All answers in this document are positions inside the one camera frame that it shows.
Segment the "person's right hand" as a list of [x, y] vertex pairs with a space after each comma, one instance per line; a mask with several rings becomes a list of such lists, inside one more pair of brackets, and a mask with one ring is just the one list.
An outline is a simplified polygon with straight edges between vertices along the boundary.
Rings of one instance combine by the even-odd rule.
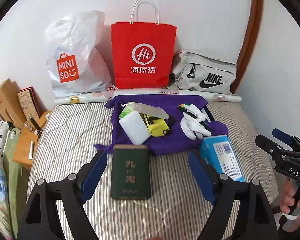
[[287, 178], [281, 190], [282, 198], [280, 201], [280, 209], [283, 213], [289, 214], [290, 207], [295, 204], [294, 194], [295, 194], [295, 190], [292, 187], [290, 179]]

